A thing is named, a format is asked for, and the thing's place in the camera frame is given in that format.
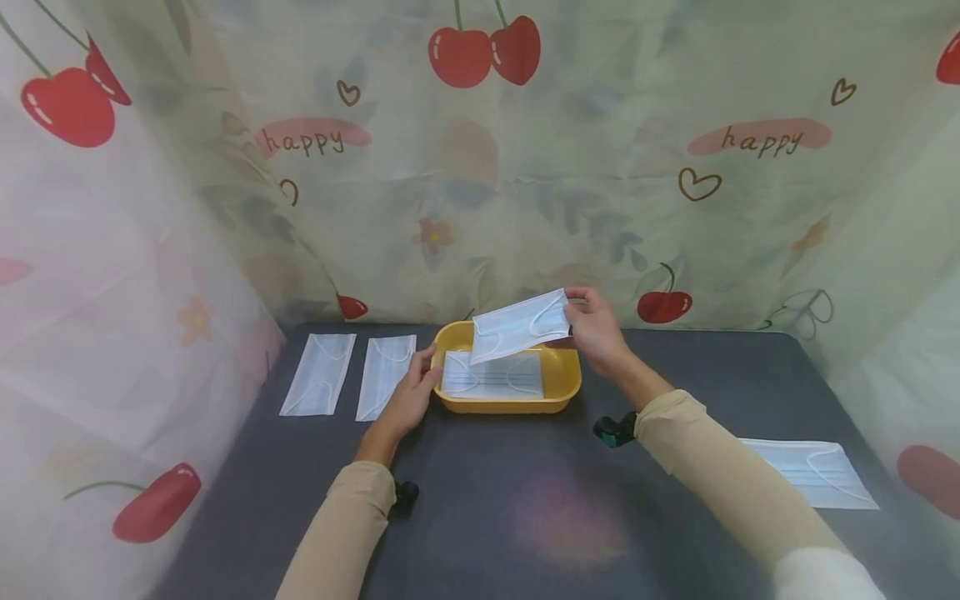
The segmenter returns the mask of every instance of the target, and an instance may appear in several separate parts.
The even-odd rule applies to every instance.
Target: finger
[[[578,306],[577,304],[567,304],[564,306],[564,316],[570,326],[576,326],[577,322],[580,321],[580,318],[584,316],[588,309],[584,306]]]
[[[566,297],[574,300],[583,300],[587,303],[590,312],[600,310],[604,307],[603,299],[595,288],[591,287],[568,287],[564,288]]]
[[[548,348],[554,348],[558,350],[571,350],[576,348],[576,346],[573,344],[573,338],[563,338],[562,340],[547,342],[546,346]]]
[[[443,376],[444,376],[444,368],[440,365],[437,365],[436,367],[434,367],[433,369],[431,369],[430,371],[426,372],[423,375],[423,380],[419,384],[417,384],[417,387],[414,389],[419,392],[427,392],[429,394],[430,390],[436,387],[436,385],[440,382],[441,377]]]
[[[436,350],[437,343],[431,342],[430,346],[419,352],[414,352],[414,355],[410,357],[410,366],[407,368],[407,376],[410,377],[411,381],[415,383],[420,381],[420,374],[423,373],[424,364],[429,365],[427,361],[429,361]]]

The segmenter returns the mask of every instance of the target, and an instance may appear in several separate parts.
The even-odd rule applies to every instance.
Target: pink brush stroke
[[[300,139],[301,135],[313,136],[315,133],[321,133],[330,137],[332,132],[339,132],[345,146],[369,146],[373,142],[370,133],[356,123],[350,123],[343,119],[331,119],[327,117],[294,117],[282,121],[274,121],[260,128],[253,137],[260,154],[264,158],[270,158],[276,154],[276,148],[270,148],[267,145],[267,135],[269,135],[282,148],[280,140],[283,137],[293,137],[295,141]]]
[[[730,128],[730,134],[733,135],[736,143],[733,146],[728,143],[727,147],[724,148],[723,143],[727,135],[727,127]],[[730,148],[739,148],[739,143],[747,137],[762,141],[766,137],[779,138],[782,135],[797,135],[798,133],[804,135],[800,138],[800,145],[805,148],[823,148],[829,144],[830,139],[833,138],[833,133],[829,127],[816,119],[808,117],[799,119],[743,121],[729,126],[725,125],[710,133],[701,135],[690,142],[686,147],[686,151],[695,156],[706,156]]]
[[[22,260],[0,256],[0,286],[14,285],[17,281],[29,275],[33,269]]]

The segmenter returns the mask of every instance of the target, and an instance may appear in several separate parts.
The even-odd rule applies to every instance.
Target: dark gray table
[[[437,327],[298,328],[157,587],[157,600],[273,598],[327,487],[356,450],[367,340]],[[356,332],[332,417],[280,418],[308,333]],[[626,332],[631,348],[740,437],[842,444],[879,512],[821,511],[891,600],[955,598],[942,551],[800,345],[777,333]],[[559,415],[454,415],[439,403],[401,448],[398,480],[420,486],[374,554],[364,598],[771,598],[768,578],[638,444],[610,450],[593,422],[629,410],[584,365]]]

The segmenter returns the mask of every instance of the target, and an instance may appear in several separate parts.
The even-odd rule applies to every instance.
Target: folded face mask
[[[543,342],[565,338],[570,323],[564,290],[556,290],[473,318],[470,364],[516,354]]]
[[[818,509],[879,510],[843,446],[833,442],[741,440]]]
[[[294,380],[280,407],[281,417],[334,413],[356,338],[355,333],[314,333],[307,338]]]
[[[471,365],[469,352],[449,351],[440,389],[453,397],[542,398],[540,354],[521,352]]]
[[[396,384],[407,373],[416,349],[416,335],[370,338],[360,382],[357,421],[376,420],[380,416]]]

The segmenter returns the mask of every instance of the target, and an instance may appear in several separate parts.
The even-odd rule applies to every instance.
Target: beige sleeve
[[[276,600],[355,600],[395,502],[386,467],[369,461],[344,467],[303,535]]]
[[[675,390],[648,404],[634,434],[768,572],[800,548],[849,554],[804,497],[687,392]]]

